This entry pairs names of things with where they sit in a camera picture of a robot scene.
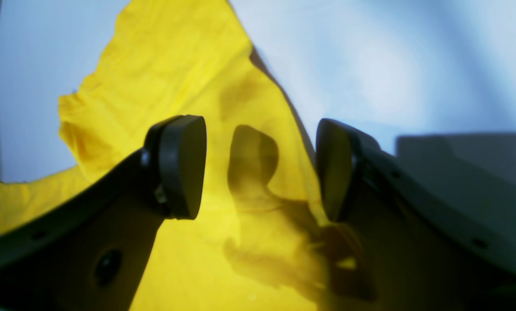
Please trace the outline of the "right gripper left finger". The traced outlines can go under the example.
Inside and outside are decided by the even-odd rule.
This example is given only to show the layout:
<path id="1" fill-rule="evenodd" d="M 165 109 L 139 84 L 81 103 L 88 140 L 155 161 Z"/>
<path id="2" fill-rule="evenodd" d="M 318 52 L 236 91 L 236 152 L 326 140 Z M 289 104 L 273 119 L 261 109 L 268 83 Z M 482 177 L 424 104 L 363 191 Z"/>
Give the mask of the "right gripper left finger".
<path id="1" fill-rule="evenodd" d="M 206 151 L 202 116 L 171 117 L 92 186 L 1 235 L 0 307 L 127 311 L 163 221 L 199 213 Z"/>

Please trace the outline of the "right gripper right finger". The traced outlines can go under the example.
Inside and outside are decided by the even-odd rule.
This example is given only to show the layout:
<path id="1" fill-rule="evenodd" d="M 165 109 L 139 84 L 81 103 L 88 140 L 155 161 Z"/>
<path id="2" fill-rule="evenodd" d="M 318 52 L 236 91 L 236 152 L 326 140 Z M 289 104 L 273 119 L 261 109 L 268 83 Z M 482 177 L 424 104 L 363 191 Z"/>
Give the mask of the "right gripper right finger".
<path id="1" fill-rule="evenodd" d="M 365 263 L 359 301 L 383 311 L 516 311 L 516 244 L 434 195 L 372 136 L 324 118 L 316 164 L 324 210 Z"/>

